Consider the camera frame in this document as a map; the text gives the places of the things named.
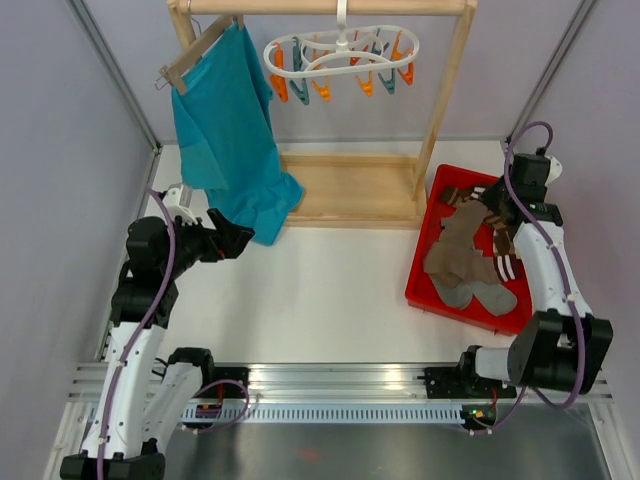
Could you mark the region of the orange clothespin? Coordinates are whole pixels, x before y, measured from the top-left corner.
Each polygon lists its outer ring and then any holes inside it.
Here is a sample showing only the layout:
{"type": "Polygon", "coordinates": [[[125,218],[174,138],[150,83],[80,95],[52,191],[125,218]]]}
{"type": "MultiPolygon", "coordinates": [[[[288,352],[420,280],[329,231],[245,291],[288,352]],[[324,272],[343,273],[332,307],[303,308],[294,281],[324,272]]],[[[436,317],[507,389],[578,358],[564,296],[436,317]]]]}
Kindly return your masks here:
{"type": "Polygon", "coordinates": [[[289,101],[289,93],[286,79],[284,77],[272,74],[269,76],[269,80],[278,98],[283,103],[287,103],[289,101]]]}
{"type": "Polygon", "coordinates": [[[329,103],[331,101],[332,94],[329,80],[326,80],[324,85],[321,85],[318,81],[313,80],[312,86],[324,102],[329,103]]]}
{"type": "Polygon", "coordinates": [[[412,86],[414,84],[413,62],[410,62],[404,69],[398,68],[397,73],[408,86],[412,86]]]}
{"type": "Polygon", "coordinates": [[[359,88],[367,97],[372,97],[374,95],[374,79],[372,73],[369,73],[367,79],[356,76],[356,81],[359,85],[359,88]]]}

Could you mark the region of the teal clothespin front right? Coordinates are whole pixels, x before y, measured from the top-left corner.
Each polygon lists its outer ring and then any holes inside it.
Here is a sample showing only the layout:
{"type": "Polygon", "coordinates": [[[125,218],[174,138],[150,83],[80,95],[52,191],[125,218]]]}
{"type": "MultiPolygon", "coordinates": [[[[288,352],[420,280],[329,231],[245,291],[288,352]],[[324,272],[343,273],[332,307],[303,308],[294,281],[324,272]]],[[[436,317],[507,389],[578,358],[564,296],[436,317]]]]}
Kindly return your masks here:
{"type": "Polygon", "coordinates": [[[394,95],[396,91],[396,70],[392,69],[388,78],[385,78],[382,73],[379,73],[378,78],[387,93],[394,95]]]}

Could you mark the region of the teal clothespin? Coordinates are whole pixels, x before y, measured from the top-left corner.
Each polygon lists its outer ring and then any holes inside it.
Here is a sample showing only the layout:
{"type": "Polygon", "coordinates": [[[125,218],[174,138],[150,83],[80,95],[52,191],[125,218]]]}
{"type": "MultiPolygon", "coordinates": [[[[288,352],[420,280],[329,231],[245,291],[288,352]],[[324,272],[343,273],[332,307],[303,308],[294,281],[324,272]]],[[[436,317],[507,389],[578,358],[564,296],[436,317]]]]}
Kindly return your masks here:
{"type": "Polygon", "coordinates": [[[310,104],[309,88],[305,78],[300,81],[300,84],[290,80],[289,87],[303,105],[308,106],[310,104]]]}
{"type": "Polygon", "coordinates": [[[379,73],[378,78],[387,93],[394,95],[396,91],[396,70],[392,69],[388,78],[385,78],[382,73],[379,73]]]}

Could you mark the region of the brown striped sock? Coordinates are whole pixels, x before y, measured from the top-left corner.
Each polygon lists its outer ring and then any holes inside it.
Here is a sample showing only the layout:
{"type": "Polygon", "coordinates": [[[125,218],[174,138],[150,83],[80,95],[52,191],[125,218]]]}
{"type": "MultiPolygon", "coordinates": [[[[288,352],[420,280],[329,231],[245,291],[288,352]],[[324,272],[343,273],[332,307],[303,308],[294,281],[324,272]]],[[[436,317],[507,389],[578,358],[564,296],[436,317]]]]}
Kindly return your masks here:
{"type": "MultiPolygon", "coordinates": [[[[438,200],[448,206],[458,208],[459,206],[472,200],[480,200],[481,195],[489,187],[488,184],[477,184],[470,187],[445,186],[438,200]]],[[[483,219],[483,223],[494,230],[494,239],[502,239],[507,243],[513,241],[513,234],[506,224],[491,210],[488,210],[483,219]]]]}

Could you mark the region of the wooden clothes rack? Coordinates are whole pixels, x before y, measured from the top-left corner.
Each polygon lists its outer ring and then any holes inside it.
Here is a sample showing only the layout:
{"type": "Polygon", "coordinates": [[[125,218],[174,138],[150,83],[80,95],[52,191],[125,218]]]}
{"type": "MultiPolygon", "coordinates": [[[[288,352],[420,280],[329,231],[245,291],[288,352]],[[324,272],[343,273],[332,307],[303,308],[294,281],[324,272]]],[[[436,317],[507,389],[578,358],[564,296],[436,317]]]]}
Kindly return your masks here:
{"type": "MultiPolygon", "coordinates": [[[[272,88],[264,48],[281,36],[335,30],[338,2],[171,1],[168,11],[180,55],[223,15],[242,15],[243,27],[272,20],[273,32],[257,49],[272,88]]],[[[330,81],[332,98],[326,103],[314,90],[313,80],[307,80],[308,106],[294,95],[290,80],[286,80],[287,103],[274,92],[275,135],[285,145],[281,166],[305,189],[287,223],[416,229],[428,203],[426,173],[477,5],[473,1],[346,2],[349,28],[395,25],[417,36],[414,84],[408,86],[398,75],[395,94],[390,95],[375,78],[374,95],[367,97],[353,75],[317,78],[321,85],[330,81]]]]}

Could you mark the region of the white clip hanger frame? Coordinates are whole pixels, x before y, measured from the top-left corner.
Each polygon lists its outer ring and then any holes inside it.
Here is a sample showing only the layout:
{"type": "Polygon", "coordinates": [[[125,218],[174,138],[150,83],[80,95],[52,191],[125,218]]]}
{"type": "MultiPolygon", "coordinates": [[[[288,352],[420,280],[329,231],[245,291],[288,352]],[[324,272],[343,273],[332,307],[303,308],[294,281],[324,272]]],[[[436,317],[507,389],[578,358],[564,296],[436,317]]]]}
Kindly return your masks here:
{"type": "Polygon", "coordinates": [[[346,1],[337,3],[337,28],[281,36],[263,50],[267,69],[286,80],[315,80],[353,75],[373,79],[404,69],[420,49],[417,36],[395,25],[347,26],[346,1]]]}

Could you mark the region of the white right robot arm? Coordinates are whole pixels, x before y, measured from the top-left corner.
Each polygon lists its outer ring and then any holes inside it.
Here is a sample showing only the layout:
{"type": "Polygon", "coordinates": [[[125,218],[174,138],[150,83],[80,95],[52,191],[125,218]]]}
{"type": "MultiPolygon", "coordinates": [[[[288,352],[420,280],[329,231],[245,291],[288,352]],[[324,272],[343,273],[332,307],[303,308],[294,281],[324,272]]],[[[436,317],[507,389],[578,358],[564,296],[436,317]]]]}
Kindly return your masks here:
{"type": "Polygon", "coordinates": [[[428,369],[431,397],[478,395],[502,382],[570,399],[591,390],[613,329],[582,296],[561,213],[546,201],[561,171],[543,152],[517,155],[496,179],[438,170],[407,300],[513,340],[506,348],[470,346],[456,366],[428,369]]]}

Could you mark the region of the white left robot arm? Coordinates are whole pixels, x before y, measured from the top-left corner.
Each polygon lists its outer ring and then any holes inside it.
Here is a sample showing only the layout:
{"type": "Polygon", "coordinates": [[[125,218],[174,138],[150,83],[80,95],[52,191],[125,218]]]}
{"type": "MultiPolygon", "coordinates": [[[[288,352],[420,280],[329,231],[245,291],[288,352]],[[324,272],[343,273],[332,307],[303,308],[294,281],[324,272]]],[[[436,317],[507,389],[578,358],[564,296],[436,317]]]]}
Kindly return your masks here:
{"type": "Polygon", "coordinates": [[[149,383],[178,299],[177,279],[196,263],[238,258],[252,229],[207,212],[213,225],[184,216],[143,217],[128,228],[128,258],[111,300],[108,366],[93,423],[63,479],[161,479],[166,448],[188,403],[218,397],[224,386],[249,395],[245,380],[220,377],[210,350],[180,347],[167,359],[155,394],[149,383]]]}

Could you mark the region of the beige sock maroon striped cuff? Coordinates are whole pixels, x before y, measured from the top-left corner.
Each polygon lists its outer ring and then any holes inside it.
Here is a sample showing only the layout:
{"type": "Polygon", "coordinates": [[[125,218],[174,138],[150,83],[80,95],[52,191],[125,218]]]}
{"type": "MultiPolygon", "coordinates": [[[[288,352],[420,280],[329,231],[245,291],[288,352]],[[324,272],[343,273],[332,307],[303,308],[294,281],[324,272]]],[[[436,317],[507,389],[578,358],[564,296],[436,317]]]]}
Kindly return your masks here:
{"type": "Polygon", "coordinates": [[[488,214],[479,201],[469,201],[442,219],[437,241],[423,259],[423,270],[448,288],[480,281],[501,282],[493,259],[476,249],[474,236],[488,214]]]}

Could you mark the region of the teal t-shirt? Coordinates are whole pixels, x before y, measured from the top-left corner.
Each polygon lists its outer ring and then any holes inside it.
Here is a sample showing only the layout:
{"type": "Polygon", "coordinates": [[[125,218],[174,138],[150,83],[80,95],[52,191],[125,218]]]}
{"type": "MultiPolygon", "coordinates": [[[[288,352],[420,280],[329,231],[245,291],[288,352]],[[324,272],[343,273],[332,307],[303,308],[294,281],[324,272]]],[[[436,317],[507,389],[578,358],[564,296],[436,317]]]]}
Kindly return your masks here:
{"type": "Polygon", "coordinates": [[[281,167],[272,91],[248,29],[228,27],[184,83],[171,93],[183,182],[255,242],[274,244],[304,188],[281,167]]]}

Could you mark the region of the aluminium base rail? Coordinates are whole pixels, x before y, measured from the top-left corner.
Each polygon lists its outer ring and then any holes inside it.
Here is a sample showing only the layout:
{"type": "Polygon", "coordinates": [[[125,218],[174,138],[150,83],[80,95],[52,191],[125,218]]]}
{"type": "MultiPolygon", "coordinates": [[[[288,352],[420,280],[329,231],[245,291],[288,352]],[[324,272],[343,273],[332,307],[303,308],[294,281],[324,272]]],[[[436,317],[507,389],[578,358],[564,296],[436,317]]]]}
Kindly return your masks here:
{"type": "MultiPolygon", "coordinates": [[[[427,397],[425,363],[223,363],[225,368],[249,370],[252,400],[266,403],[416,403],[436,401],[427,397]]],[[[105,362],[81,363],[69,387],[68,401],[94,402],[100,398],[106,374],[105,362]]],[[[598,374],[590,393],[579,404],[613,403],[604,374],[598,374]]]]}

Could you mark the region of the wooden clothes hanger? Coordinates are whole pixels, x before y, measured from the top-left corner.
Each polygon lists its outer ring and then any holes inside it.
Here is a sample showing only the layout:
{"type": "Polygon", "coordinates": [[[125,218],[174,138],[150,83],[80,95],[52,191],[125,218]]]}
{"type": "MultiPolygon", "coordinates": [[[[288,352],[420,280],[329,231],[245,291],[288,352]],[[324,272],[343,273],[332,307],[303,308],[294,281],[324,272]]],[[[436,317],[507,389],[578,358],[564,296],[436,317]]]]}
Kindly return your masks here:
{"type": "Polygon", "coordinates": [[[244,26],[244,17],[242,15],[223,15],[215,20],[174,62],[160,68],[159,78],[154,83],[156,89],[161,90],[163,88],[158,82],[164,79],[166,84],[170,84],[181,95],[184,95],[188,90],[184,75],[200,61],[201,57],[216,43],[222,34],[233,25],[242,28],[244,26]]]}

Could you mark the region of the grey sock black stripes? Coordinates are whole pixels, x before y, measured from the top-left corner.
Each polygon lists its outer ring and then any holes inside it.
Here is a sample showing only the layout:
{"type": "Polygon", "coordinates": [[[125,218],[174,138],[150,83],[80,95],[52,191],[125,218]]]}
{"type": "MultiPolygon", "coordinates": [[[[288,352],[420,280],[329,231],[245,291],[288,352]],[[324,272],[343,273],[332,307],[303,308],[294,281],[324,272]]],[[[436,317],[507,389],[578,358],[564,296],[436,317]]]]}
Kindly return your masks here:
{"type": "Polygon", "coordinates": [[[509,314],[518,304],[517,297],[502,284],[476,281],[470,284],[470,290],[482,307],[493,316],[509,314]]]}

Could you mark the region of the teal clothespin front left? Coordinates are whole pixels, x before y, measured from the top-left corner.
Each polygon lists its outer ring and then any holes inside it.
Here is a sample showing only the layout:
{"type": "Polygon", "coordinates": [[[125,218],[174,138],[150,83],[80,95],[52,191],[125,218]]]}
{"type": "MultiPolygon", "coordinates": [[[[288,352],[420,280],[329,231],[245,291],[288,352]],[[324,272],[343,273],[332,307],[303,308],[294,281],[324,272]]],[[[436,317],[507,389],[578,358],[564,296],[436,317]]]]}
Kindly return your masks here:
{"type": "Polygon", "coordinates": [[[310,104],[309,88],[305,78],[300,81],[300,84],[290,80],[289,87],[303,105],[308,106],[310,104]]]}

